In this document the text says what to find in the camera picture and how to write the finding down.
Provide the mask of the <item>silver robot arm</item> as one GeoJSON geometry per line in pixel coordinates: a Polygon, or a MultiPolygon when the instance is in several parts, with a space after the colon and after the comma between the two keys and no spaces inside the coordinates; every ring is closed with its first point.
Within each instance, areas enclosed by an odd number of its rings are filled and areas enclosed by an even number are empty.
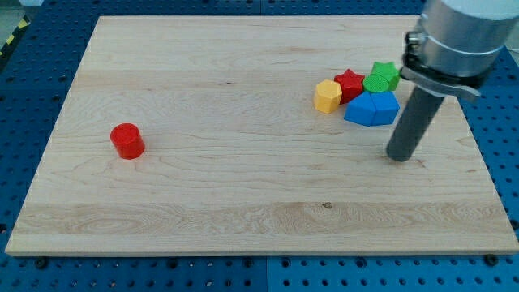
{"type": "Polygon", "coordinates": [[[518,21],[518,0],[428,0],[405,36],[401,77],[435,97],[475,101],[518,21]]]}

